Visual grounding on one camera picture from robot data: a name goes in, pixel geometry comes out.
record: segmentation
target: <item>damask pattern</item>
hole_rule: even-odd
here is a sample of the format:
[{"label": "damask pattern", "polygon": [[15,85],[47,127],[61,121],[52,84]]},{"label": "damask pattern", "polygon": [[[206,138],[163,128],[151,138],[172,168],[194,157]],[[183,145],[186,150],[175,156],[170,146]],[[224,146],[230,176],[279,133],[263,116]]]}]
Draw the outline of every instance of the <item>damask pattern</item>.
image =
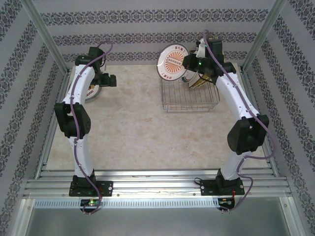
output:
[{"label": "damask pattern", "polygon": [[297,194],[300,202],[302,203],[302,208],[304,209],[304,214],[308,218],[308,223],[313,234],[315,234],[315,209],[314,204],[312,203],[311,195],[307,192],[308,189],[305,186],[305,180],[303,178],[301,169],[297,164],[295,154],[292,151],[292,146],[284,125],[282,123],[281,117],[279,115],[275,101],[271,95],[271,91],[267,85],[265,75],[262,72],[261,66],[257,60],[254,59],[252,62],[252,67],[257,77],[259,87],[265,99],[267,109],[269,111],[269,117],[272,120],[273,126],[276,127],[276,135],[282,149],[283,157],[286,160],[288,170],[291,173],[291,178],[293,179],[293,184],[297,189]]},{"label": "damask pattern", "polygon": [[9,122],[9,126],[6,129],[7,132],[2,139],[0,147],[0,177],[2,177],[2,172],[5,169],[5,163],[8,161],[8,157],[11,154],[13,144],[15,143],[16,137],[20,130],[20,125],[22,124],[26,110],[29,107],[32,95],[37,85],[37,81],[48,58],[48,54],[49,50],[44,44],[38,53],[27,82],[24,85],[16,109],[14,110],[12,120]]},{"label": "damask pattern", "polygon": [[48,26],[139,22],[263,22],[267,9],[170,9],[42,13]]},{"label": "damask pattern", "polygon": [[293,92],[291,91],[290,84],[286,80],[279,61],[268,40],[265,40],[261,49],[268,61],[272,74],[275,76],[275,81],[291,116],[295,130],[298,132],[298,137],[301,140],[301,144],[303,144],[303,149],[306,152],[310,165],[313,166],[313,171],[315,172],[315,141],[313,140],[313,136],[310,134],[310,129],[304,121],[304,116],[301,114],[299,105],[295,100]]},{"label": "damask pattern", "polygon": [[24,30],[19,43],[16,45],[12,56],[9,59],[3,73],[0,77],[0,109],[2,109],[2,104],[5,102],[7,94],[11,90],[11,86],[16,79],[18,72],[21,69],[22,62],[28,53],[35,36],[37,35],[37,30],[34,24],[30,21]]},{"label": "damask pattern", "polygon": [[[106,61],[139,61],[139,60],[157,60],[160,52],[123,52],[109,53]],[[83,54],[63,54],[65,62],[74,62],[79,55]],[[247,55],[246,51],[224,51],[225,59],[243,60]]]},{"label": "damask pattern", "polygon": [[305,59],[303,52],[297,45],[292,33],[290,32],[288,26],[285,24],[281,16],[274,23],[274,30],[281,41],[286,54],[291,60],[291,64],[294,66],[297,75],[300,77],[300,81],[307,91],[307,95],[313,103],[315,108],[315,74],[309,66],[308,61]]},{"label": "damask pattern", "polygon": [[309,31],[313,40],[315,40],[315,7],[309,0],[289,0],[289,3],[294,8],[294,11],[300,17],[300,20]]},{"label": "damask pattern", "polygon": [[[209,37],[222,39],[228,43],[252,43],[256,33],[245,32],[212,32]],[[130,43],[192,43],[202,37],[202,32],[169,32],[169,33],[116,33],[84,34],[54,36],[58,46],[93,45],[101,41],[112,41],[115,44]]]},{"label": "damask pattern", "polygon": [[21,188],[22,179],[24,178],[25,171],[27,169],[27,165],[29,163],[29,159],[32,154],[32,148],[36,141],[37,133],[39,131],[41,122],[44,118],[45,109],[47,107],[47,103],[49,101],[50,93],[53,89],[54,82],[56,80],[56,75],[59,70],[59,67],[56,62],[54,62],[50,74],[48,76],[46,85],[44,87],[43,93],[39,100],[36,113],[31,124],[29,133],[27,135],[27,139],[25,141],[25,145],[23,147],[23,151],[19,158],[18,165],[14,172],[14,177],[12,179],[12,183],[9,188],[9,192],[7,193],[7,198],[4,201],[4,207],[2,208],[1,213],[1,221],[0,221],[0,236],[4,236],[6,233],[6,229],[8,228],[8,224],[11,219],[11,215],[14,211],[14,206],[18,199],[18,192]]},{"label": "damask pattern", "polygon": [[[248,71],[246,71],[245,73],[247,74],[247,78],[249,79],[250,76],[249,76],[249,74],[248,74]],[[249,83],[250,83],[250,86],[251,86],[251,89],[252,89],[252,93],[253,93],[253,95],[254,95],[253,99],[254,99],[255,105],[257,106],[257,110],[260,112],[261,109],[260,109],[260,107],[259,107],[259,103],[257,102],[256,96],[255,96],[255,92],[254,92],[254,90],[253,90],[253,88],[252,88],[252,85],[251,85],[250,80],[249,80]],[[270,146],[270,149],[273,150],[274,146],[273,146],[273,143],[272,143],[272,141],[271,141],[269,135],[267,134],[266,137],[267,137],[268,145]],[[281,172],[280,172],[280,168],[279,168],[279,166],[278,166],[278,162],[277,162],[277,157],[276,157],[276,155],[274,155],[273,158],[274,158],[274,160],[275,160],[278,173],[279,173],[279,175],[281,175]]]},{"label": "damask pattern", "polygon": [[8,32],[11,24],[22,9],[19,0],[7,0],[0,10],[0,42],[2,42],[5,34]]}]

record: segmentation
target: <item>enclosure wall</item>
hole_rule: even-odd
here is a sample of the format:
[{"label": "enclosure wall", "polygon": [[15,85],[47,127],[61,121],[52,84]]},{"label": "enclosure wall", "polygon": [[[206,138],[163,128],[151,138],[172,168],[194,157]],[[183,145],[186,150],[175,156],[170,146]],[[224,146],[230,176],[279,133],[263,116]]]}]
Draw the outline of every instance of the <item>enclosure wall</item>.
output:
[{"label": "enclosure wall", "polygon": [[92,45],[112,40],[108,64],[155,64],[170,43],[195,49],[204,29],[221,38],[227,60],[241,64],[274,0],[37,0],[64,59],[73,66]]},{"label": "enclosure wall", "polygon": [[19,1],[0,2],[0,235],[33,178],[63,74]]},{"label": "enclosure wall", "polygon": [[278,140],[279,172],[289,178],[307,235],[315,234],[314,4],[285,4],[248,71],[259,109]]}]

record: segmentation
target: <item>beige table surface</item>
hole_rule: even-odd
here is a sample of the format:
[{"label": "beige table surface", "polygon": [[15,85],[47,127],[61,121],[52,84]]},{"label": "beige table surface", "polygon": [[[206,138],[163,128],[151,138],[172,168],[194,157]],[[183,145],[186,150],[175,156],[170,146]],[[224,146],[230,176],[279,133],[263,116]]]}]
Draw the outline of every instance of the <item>beige table surface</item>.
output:
[{"label": "beige table surface", "polygon": [[[167,113],[160,99],[154,65],[108,66],[116,88],[85,105],[92,122],[90,156],[94,168],[204,169],[220,168],[230,154],[226,136],[235,123],[220,94],[209,112]],[[263,156],[259,148],[256,155]],[[266,167],[248,160],[246,167]],[[57,127],[46,169],[73,170],[71,147]]]}]

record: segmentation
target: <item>metal wire rack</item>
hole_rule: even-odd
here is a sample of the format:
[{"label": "metal wire rack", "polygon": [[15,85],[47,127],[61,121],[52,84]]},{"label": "metal wire rack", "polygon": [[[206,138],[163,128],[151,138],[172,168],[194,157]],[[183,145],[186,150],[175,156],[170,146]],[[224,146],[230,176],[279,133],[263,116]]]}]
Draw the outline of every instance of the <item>metal wire rack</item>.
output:
[{"label": "metal wire rack", "polygon": [[206,83],[189,88],[181,79],[166,81],[159,76],[161,99],[167,112],[208,111],[220,101],[218,88]]}]

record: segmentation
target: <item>paper plate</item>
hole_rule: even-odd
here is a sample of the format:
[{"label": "paper plate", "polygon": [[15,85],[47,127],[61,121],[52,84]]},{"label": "paper plate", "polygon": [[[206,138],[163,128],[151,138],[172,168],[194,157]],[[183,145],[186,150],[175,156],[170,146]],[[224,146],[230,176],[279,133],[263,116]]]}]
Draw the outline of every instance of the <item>paper plate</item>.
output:
[{"label": "paper plate", "polygon": [[182,81],[184,83],[188,83],[190,80],[192,80],[197,75],[197,72],[193,72],[191,70],[187,70],[184,75],[182,76]]},{"label": "paper plate", "polygon": [[182,63],[185,56],[189,55],[188,49],[181,44],[171,44],[163,49],[157,60],[157,72],[162,79],[174,81],[181,78],[186,69]]},{"label": "paper plate", "polygon": [[99,85],[90,86],[85,101],[90,102],[94,100],[100,94],[101,91],[102,87],[100,87]]}]

